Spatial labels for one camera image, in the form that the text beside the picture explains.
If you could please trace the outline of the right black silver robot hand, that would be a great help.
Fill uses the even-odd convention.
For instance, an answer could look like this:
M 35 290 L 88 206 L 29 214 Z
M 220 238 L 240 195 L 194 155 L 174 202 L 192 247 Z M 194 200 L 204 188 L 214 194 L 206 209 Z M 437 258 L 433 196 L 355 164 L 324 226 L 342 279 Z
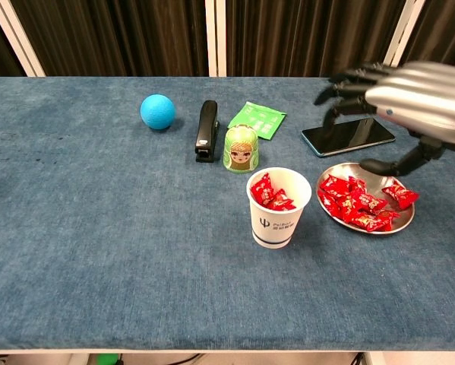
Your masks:
M 377 115 L 404 127 L 419 143 L 400 160 L 365 159 L 360 167 L 379 176 L 406 176 L 446 151 L 455 152 L 455 66 L 410 61 L 401 66 L 365 62 L 330 77 L 314 104 L 337 97 L 326 111 L 324 131 L 339 116 Z

